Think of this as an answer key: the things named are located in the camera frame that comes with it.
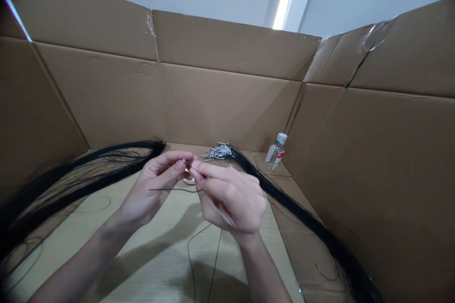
forearm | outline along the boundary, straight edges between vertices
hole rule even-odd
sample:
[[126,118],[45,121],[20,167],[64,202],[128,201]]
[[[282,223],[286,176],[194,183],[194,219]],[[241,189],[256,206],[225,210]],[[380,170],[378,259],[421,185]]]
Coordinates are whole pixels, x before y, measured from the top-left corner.
[[255,303],[292,303],[278,269],[258,233],[236,237]]
[[119,226],[116,214],[113,214],[87,243],[33,294],[29,303],[79,301],[135,231],[134,228]]

left hand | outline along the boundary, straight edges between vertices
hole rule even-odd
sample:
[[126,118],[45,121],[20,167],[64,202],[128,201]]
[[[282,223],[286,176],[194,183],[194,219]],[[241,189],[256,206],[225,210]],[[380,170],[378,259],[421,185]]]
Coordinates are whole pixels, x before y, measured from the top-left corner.
[[148,224],[168,197],[170,190],[181,179],[191,179],[182,161],[197,160],[189,151],[167,151],[151,159],[131,188],[120,208],[114,213],[116,222],[128,228]]

cardboard box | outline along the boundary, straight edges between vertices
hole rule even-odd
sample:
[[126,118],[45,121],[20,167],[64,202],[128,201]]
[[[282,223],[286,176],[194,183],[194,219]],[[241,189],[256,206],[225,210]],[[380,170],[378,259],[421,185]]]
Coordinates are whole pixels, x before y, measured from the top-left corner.
[[[273,179],[348,245],[385,300],[451,300],[455,0],[321,44],[124,0],[12,2],[33,42],[0,3],[6,187],[89,148],[154,138],[231,140],[261,168],[286,131]],[[274,213],[307,302],[344,302],[324,245]]]
[[452,301],[454,11],[402,14],[367,52],[365,28],[328,39],[289,132],[283,162],[388,302]]

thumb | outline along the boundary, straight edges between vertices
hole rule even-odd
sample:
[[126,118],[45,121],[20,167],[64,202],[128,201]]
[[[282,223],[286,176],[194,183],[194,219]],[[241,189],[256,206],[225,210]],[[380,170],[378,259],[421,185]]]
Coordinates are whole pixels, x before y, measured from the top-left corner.
[[186,165],[182,160],[178,160],[171,167],[169,167],[163,174],[154,178],[153,185],[157,189],[164,188],[168,183],[173,182],[185,172]]

right hand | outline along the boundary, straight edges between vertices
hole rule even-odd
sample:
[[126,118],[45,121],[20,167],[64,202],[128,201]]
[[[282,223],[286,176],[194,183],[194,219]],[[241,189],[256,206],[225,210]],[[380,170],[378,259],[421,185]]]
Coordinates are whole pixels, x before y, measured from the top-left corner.
[[257,178],[200,161],[192,163],[190,173],[205,220],[231,232],[237,242],[257,234],[267,204]]

